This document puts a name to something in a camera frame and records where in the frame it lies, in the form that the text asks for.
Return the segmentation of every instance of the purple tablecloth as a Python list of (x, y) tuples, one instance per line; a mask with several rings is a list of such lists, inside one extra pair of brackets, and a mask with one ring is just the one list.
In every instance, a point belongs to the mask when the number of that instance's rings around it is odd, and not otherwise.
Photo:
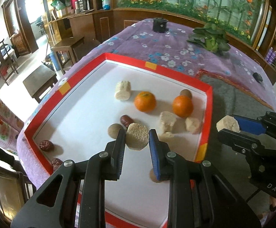
[[(232, 46), (226, 56), (219, 57), (186, 41), (192, 28), (169, 22), (167, 24), (169, 31), (159, 34), (152, 31), (152, 24), (152, 19), (145, 19), (127, 27), (83, 57), (63, 76), (62, 80), (65, 81), (74, 75), (98, 55), (111, 52), (153, 62), (190, 76), (195, 76), (199, 70), (206, 70), (238, 84), (240, 88), (248, 90), (276, 111), (276, 97), (272, 84), (262, 67), (251, 58)], [(263, 85), (254, 80), (253, 72), (262, 76)], [(43, 98), (31, 117), (25, 122), (24, 128), (58, 88), (59, 83)], [(49, 175), (35, 157), (23, 131), (17, 140), (17, 152), (29, 179), (37, 188), (40, 187)]]

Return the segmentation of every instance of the aquarium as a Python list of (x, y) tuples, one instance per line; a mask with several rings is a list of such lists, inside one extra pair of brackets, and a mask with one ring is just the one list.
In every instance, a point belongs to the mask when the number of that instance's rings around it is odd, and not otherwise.
[(118, 7), (163, 10), (217, 24), (251, 45), (264, 0), (117, 0)]

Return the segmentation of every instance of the pink cloth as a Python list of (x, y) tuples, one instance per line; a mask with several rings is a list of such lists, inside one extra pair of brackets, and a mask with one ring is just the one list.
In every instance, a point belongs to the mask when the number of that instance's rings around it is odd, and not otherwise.
[(17, 155), (17, 137), (24, 123), (0, 99), (0, 147)]

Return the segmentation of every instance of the bread piece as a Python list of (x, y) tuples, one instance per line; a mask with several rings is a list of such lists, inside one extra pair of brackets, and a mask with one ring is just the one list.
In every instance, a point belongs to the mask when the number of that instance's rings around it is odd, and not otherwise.
[(166, 133), (158, 135), (158, 139), (160, 141), (163, 141), (163, 142), (166, 142), (167, 144), (169, 144), (169, 142), (171, 142), (174, 139), (174, 134), (172, 134), (171, 132), (166, 132)]
[(159, 116), (159, 122), (163, 133), (172, 132), (176, 116), (168, 111), (162, 112)]
[(107, 133), (111, 138), (117, 139), (119, 129), (123, 129), (123, 127), (118, 123), (114, 123), (109, 126), (109, 128), (107, 129)]
[(200, 128), (200, 121), (194, 117), (186, 118), (186, 130), (191, 134), (198, 134)]
[(222, 130), (223, 128), (226, 128), (237, 133), (240, 132), (238, 122), (232, 116), (223, 117), (220, 121), (217, 122), (216, 128), (218, 131)]
[(149, 143), (148, 128), (138, 123), (131, 123), (127, 129), (125, 142), (129, 149), (144, 149)]
[(118, 100), (128, 100), (131, 96), (131, 83), (129, 81), (120, 81), (116, 85), (115, 98)]

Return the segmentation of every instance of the green vegetable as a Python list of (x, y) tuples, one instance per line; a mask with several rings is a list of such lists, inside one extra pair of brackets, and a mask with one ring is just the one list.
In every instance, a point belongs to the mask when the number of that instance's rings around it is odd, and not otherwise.
[(187, 41), (200, 44), (206, 50), (213, 53), (222, 54), (223, 51), (230, 50), (226, 32), (212, 23), (205, 24), (203, 28), (196, 27)]

